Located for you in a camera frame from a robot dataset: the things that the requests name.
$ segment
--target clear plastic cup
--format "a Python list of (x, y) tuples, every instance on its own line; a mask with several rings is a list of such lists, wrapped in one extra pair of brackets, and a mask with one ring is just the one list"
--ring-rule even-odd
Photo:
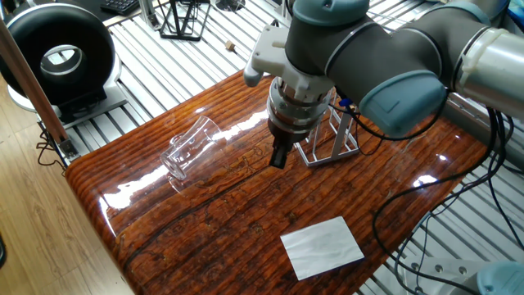
[(173, 137), (170, 147), (160, 155), (162, 164), (173, 176), (170, 183), (179, 191), (212, 174), (227, 144), (217, 124), (205, 116), (198, 118), (185, 134)]

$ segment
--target black wire stand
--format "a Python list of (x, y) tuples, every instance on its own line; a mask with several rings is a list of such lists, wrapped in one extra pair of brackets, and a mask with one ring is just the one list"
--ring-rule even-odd
[[(202, 33), (204, 33), (204, 28), (206, 27), (207, 17), (210, 14), (210, 0), (169, 0), (170, 6), (167, 13), (165, 13), (163, 6), (160, 4), (160, 0), (158, 0), (158, 3), (164, 17), (164, 24), (160, 27), (161, 38), (186, 41), (201, 40)], [(201, 8), (204, 8), (202, 4), (206, 4), (207, 8), (203, 17), (204, 20), (201, 23), (202, 30), (196, 32), (195, 22), (198, 21), (198, 12)], [(185, 16), (178, 15), (178, 7), (185, 10)], [(171, 16), (173, 16), (173, 23), (169, 21)]]

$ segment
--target glossy wooden tabletop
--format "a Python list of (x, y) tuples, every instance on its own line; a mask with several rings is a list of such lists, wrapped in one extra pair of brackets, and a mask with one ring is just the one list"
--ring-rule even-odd
[[(242, 73), (75, 161), (67, 180), (138, 294), (352, 294), (386, 256), (373, 239), (376, 209), (405, 188), (463, 170), (484, 146), (447, 120), (410, 142), (384, 143), (307, 168), (293, 151), (284, 170), (268, 166), (271, 78), (247, 88)], [(159, 160), (176, 134), (208, 116), (228, 134), (219, 169), (178, 193)], [(376, 138), (360, 130), (364, 150)], [(456, 183), (412, 193), (386, 209), (378, 227), (390, 249)], [(280, 236), (343, 216), (365, 259), (297, 281)]]

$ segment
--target black cable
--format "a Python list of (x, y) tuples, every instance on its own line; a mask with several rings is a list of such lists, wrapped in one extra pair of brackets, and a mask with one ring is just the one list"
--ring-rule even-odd
[[(375, 215), (373, 216), (373, 222), (372, 222), (372, 227), (373, 227), (373, 236), (374, 238), (377, 240), (377, 243), (379, 245), (379, 247), (384, 251), (384, 253), (386, 253), (389, 257), (391, 257), (392, 259), (395, 260), (395, 266), (397, 268), (395, 268), (396, 270), (398, 269), (398, 266), (402, 266), (404, 267), (407, 271), (409, 272), (412, 272), (416, 275), (420, 275), (422, 276), (423, 278), (426, 278), (426, 279), (432, 279), (432, 280), (435, 280), (435, 281), (438, 281), (438, 282), (441, 282), (441, 283), (445, 283), (445, 284), (449, 284), (451, 286), (454, 286), (456, 288), (460, 288), (468, 293), (471, 293), (471, 294), (476, 294), (478, 295), (479, 292), (476, 292), (468, 287), (465, 287), (461, 284), (457, 284), (453, 281), (449, 281), (447, 279), (441, 279), (441, 278), (437, 278), (437, 277), (434, 277), (434, 276), (431, 276), (431, 275), (427, 275), (427, 274), (424, 274), (424, 273), (421, 273), (420, 271), (417, 271), (417, 270), (412, 270), (411, 268), (409, 268), (406, 264), (402, 263), (399, 261), (399, 259), (397, 259), (396, 257), (393, 256), (393, 254), (391, 254), (391, 252), (386, 248), (386, 245), (384, 245), (384, 243), (382, 242), (382, 240), (380, 239), (379, 235), (378, 235), (378, 230), (377, 230), (377, 219), (378, 217), (380, 216), (380, 214), (386, 209), (387, 206), (389, 206), (394, 200), (400, 198), (400, 197), (403, 197), (409, 193), (412, 193), (412, 192), (415, 192), (415, 191), (418, 191), (420, 189), (423, 189), (423, 188), (429, 188), (431, 186), (434, 186), (434, 185), (437, 185), (437, 184), (443, 184), (445, 182), (448, 182), (448, 181), (451, 181), (451, 180), (455, 180), (455, 179), (458, 179), (460, 177), (463, 177), (467, 174), (469, 174), (470, 172), (472, 172), (473, 170), (475, 170), (478, 166), (480, 166), (489, 156), (490, 156), (490, 153), (491, 151), (493, 151), (493, 148), (495, 146), (495, 142), (496, 142), (496, 139), (497, 139), (497, 129), (496, 126), (497, 126), (497, 118), (496, 118), (496, 114), (495, 112), (490, 109), (490, 108), (487, 108), (488, 110), (488, 114), (490, 115), (490, 127), (491, 127), (491, 136), (490, 136), (490, 142), (488, 144), (488, 147), (486, 149), (486, 152), (485, 154), (481, 157), (481, 159), (479, 159), (474, 165), (472, 165), (471, 167), (467, 168), (466, 170), (462, 171), (462, 172), (459, 172), (455, 175), (451, 175), (451, 176), (448, 176), (448, 177), (445, 177), (443, 179), (439, 179), (433, 183), (429, 183), (429, 184), (422, 184), (418, 187), (415, 187), (415, 188), (409, 188), (409, 189), (406, 189), (404, 190), (403, 192), (401, 193), (397, 193), (396, 195), (394, 195), (393, 197), (390, 197), (388, 198), (377, 210), (377, 212), (375, 212)], [(399, 274), (395, 274), (397, 280), (399, 281), (399, 283), (404, 287), (405, 285), (403, 284), (402, 282), (402, 278), (399, 276)], [(416, 294), (416, 292), (414, 292), (413, 290), (410, 290), (408, 288), (406, 288), (409, 292), (411, 292), (412, 294)]]
[[(504, 135), (504, 122), (503, 122), (503, 120), (502, 120), (502, 117), (499, 116), (499, 113), (496, 112), (495, 114), (497, 115), (497, 118), (498, 118), (498, 120), (497, 120), (497, 124), (498, 124), (498, 127), (497, 127), (497, 133), (498, 133), (498, 135), (499, 135), (500, 138), (504, 138), (504, 137), (505, 137), (505, 135)], [(508, 133), (508, 137), (507, 137), (504, 141), (501, 141), (501, 143), (503, 144), (503, 145), (501, 145), (501, 148), (500, 148), (501, 150), (504, 150), (504, 144), (505, 144), (507, 141), (509, 141), (509, 139), (511, 138), (511, 135), (513, 134), (513, 126), (512, 126), (513, 122), (511, 121), (511, 118), (509, 118), (509, 119), (510, 119), (510, 132)], [(447, 211), (448, 208), (451, 207), (451, 205), (453, 205), (453, 204), (454, 204), (454, 203), (459, 199), (459, 197), (460, 197), (460, 195), (461, 195), (462, 193), (464, 193), (464, 192), (466, 192), (466, 191), (468, 191), (468, 190), (470, 190), (470, 189), (472, 189), (472, 188), (475, 188), (476, 186), (478, 186), (478, 185), (480, 185), (480, 184), (485, 183), (486, 178), (487, 178), (488, 181), (491, 181), (491, 178), (492, 178), (492, 177), (495, 175), (495, 173), (496, 173), (496, 171), (491, 170), (491, 167), (493, 166), (493, 163), (495, 162), (496, 154), (497, 154), (497, 153), (495, 153), (495, 155), (491, 158), (490, 166), (489, 166), (489, 169), (488, 169), (488, 173), (487, 173), (486, 175), (482, 176), (480, 179), (478, 179), (478, 180), (476, 180), (476, 181), (473, 181), (473, 182), (471, 182), (471, 183), (469, 183), (469, 184), (467, 184), (467, 185), (464, 185), (463, 188), (462, 188), (460, 191), (451, 194), (451, 195), (448, 196), (448, 197), (447, 197), (443, 202), (439, 203), (437, 206), (435, 206), (435, 207), (430, 211), (430, 215), (429, 215), (429, 217), (427, 217), (426, 230), (425, 230), (425, 233), (424, 233), (424, 245), (423, 245), (423, 247), (422, 247), (422, 259), (420, 260), (419, 268), (422, 268), (422, 264), (423, 264), (423, 262), (424, 262), (424, 257), (425, 257), (425, 254), (426, 254), (426, 248), (427, 248), (427, 236), (428, 236), (428, 229), (427, 229), (428, 226), (427, 226), (427, 225), (429, 224), (429, 220), (430, 220), (431, 218), (435, 218), (435, 217), (437, 217), (438, 215), (440, 215), (440, 214), (444, 213), (445, 211)], [(498, 159), (498, 165), (497, 165), (496, 170), (498, 170), (498, 169), (500, 168), (500, 166), (501, 166), (502, 163), (504, 162), (504, 158), (505, 158), (505, 157), (502, 157), (502, 158), (499, 158), (499, 159)], [(439, 211), (438, 213), (436, 213), (436, 214), (433, 213), (433, 211), (436, 210), (437, 207), (439, 207), (440, 205), (442, 205), (442, 204), (444, 204), (445, 202), (449, 201), (451, 198), (453, 198), (453, 201), (450, 202), (450, 203), (448, 203), (448, 204), (446, 204), (445, 207), (444, 207), (444, 209), (440, 210), (440, 211)], [(419, 279), (419, 275), (417, 274), (417, 288), (422, 289), (422, 288), (420, 287), (420, 284), (419, 284), (419, 282), (418, 282), (418, 279)]]
[[(502, 120), (502, 115), (500, 113), (498, 113), (497, 116), (499, 116), (501, 118), (500, 120)], [(504, 163), (504, 161), (506, 159), (506, 148), (505, 148), (505, 145), (509, 141), (509, 139), (511, 138), (511, 134), (513, 133), (513, 128), (514, 128), (513, 118), (510, 117), (510, 116), (507, 116), (507, 118), (508, 118), (510, 132), (508, 133), (508, 138), (504, 142), (502, 142), (500, 144), (500, 156), (499, 157), (500, 157), (500, 160), (503, 163)], [(491, 171), (492, 166), (493, 166), (493, 161), (490, 163), (490, 165), (488, 167), (488, 171)], [(518, 234), (515, 231), (515, 229), (513, 228), (513, 225), (511, 224), (511, 221), (509, 220), (508, 216), (506, 215), (506, 213), (504, 212), (504, 210), (500, 206), (500, 203), (499, 203), (499, 200), (497, 199), (497, 195), (495, 193), (495, 189), (493, 188), (493, 182), (491, 181), (491, 179), (488, 179), (488, 185), (490, 186), (491, 197), (495, 201), (495, 205), (499, 209), (500, 215), (502, 215), (502, 217), (506, 221), (506, 224), (508, 224), (508, 227), (511, 230), (511, 232), (513, 234), (513, 237), (515, 238), (515, 241), (517, 242), (518, 246), (522, 250), (524, 250), (524, 244), (522, 244), (522, 241), (518, 237)]]
[(507, 166), (507, 165), (505, 165), (505, 164), (503, 165), (503, 167), (506, 168), (508, 171), (513, 172), (513, 173), (520, 174), (520, 175), (524, 175), (524, 171), (522, 171), (522, 170), (512, 168), (512, 167)]
[(371, 151), (371, 152), (364, 152), (362, 150), (362, 148), (360, 147), (360, 144), (359, 144), (359, 125), (355, 125), (355, 142), (357, 143), (357, 148), (359, 149), (360, 153), (365, 155), (366, 157), (369, 157), (369, 156), (372, 156), (373, 154), (375, 154), (375, 152), (378, 151), (378, 148), (380, 148), (380, 146), (382, 145), (382, 143), (384, 142), (384, 139), (380, 139), (380, 142), (378, 142), (377, 146)]
[[(420, 264), (418, 265), (418, 268), (422, 268), (422, 264), (424, 264), (424, 257), (426, 256), (426, 247), (427, 247), (427, 227), (429, 225), (429, 220), (431, 219), (431, 216), (428, 216), (426, 219), (426, 234), (424, 235), (424, 245), (422, 246), (422, 258), (420, 258)], [(420, 287), (420, 283), (418, 282), (419, 275), (417, 274), (417, 288)]]
[(284, 0), (284, 5), (286, 6), (287, 13), (289, 13), (289, 15), (293, 17), (293, 10), (289, 7), (289, 0)]
[(362, 127), (364, 130), (368, 131), (373, 136), (376, 136), (376, 137), (378, 137), (380, 139), (389, 140), (389, 141), (403, 141), (403, 140), (410, 140), (410, 139), (416, 138), (420, 134), (423, 134), (426, 131), (428, 131), (439, 120), (440, 115), (442, 115), (442, 112), (444, 111), (446, 102), (447, 102), (447, 99), (445, 99), (440, 104), (440, 106), (439, 106), (435, 116), (433, 117), (433, 119), (431, 119), (431, 121), (426, 126), (424, 126), (419, 131), (417, 131), (417, 132), (415, 132), (415, 133), (413, 133), (411, 135), (404, 136), (404, 137), (401, 137), (401, 138), (392, 138), (392, 137), (384, 136), (384, 135), (378, 134), (377, 132), (371, 130), (369, 127), (367, 127), (366, 124), (364, 124), (360, 120), (360, 118), (357, 117), (357, 114), (353, 110), (351, 110), (349, 107), (347, 108), (347, 111), (344, 111), (344, 112), (347, 113), (347, 114), (350, 114), (353, 117), (353, 119), (357, 122), (357, 124), (360, 125), (360, 127)]
[(51, 136), (49, 136), (49, 133), (47, 132), (47, 130), (42, 131), (42, 133), (40, 134), (40, 138), (44, 140), (44, 142), (36, 144), (36, 149), (40, 150), (40, 153), (38, 155), (38, 164), (41, 166), (53, 166), (55, 164), (58, 164), (60, 168), (62, 168), (62, 176), (63, 176), (64, 173), (66, 172), (66, 167), (60, 161), (55, 160), (51, 163), (42, 162), (43, 152), (45, 151), (54, 151), (55, 152), (56, 149), (52, 145), (52, 139), (51, 139)]

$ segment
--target metal rack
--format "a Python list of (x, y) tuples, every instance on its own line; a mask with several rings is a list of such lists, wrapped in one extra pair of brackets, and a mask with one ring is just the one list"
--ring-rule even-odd
[[(167, 13), (165, 13), (160, 0), (157, 1), (164, 18), (164, 23), (159, 29), (161, 38), (187, 41), (201, 40), (202, 33), (204, 33), (204, 28), (206, 27), (207, 17), (210, 14), (211, 5), (209, 0), (169, 0), (170, 6)], [(204, 20), (202, 21), (200, 31), (196, 32), (195, 22), (198, 21), (198, 12), (200, 11), (201, 6), (204, 5), (207, 6), (204, 12)], [(177, 6), (185, 8), (185, 16), (178, 15)]]
[[(332, 97), (330, 101), (331, 104), (335, 106), (338, 98), (337, 92), (333, 89), (328, 95)], [(351, 133), (351, 129), (355, 123), (351, 115), (329, 107), (327, 116), (328, 119), (319, 124), (317, 128), (311, 130), (309, 137), (306, 138), (304, 142), (295, 143), (296, 150), (300, 153), (308, 167), (340, 160), (359, 152), (359, 145)], [(329, 139), (332, 144), (330, 153), (320, 154), (317, 150), (322, 132), (334, 133), (336, 135), (335, 138)]]

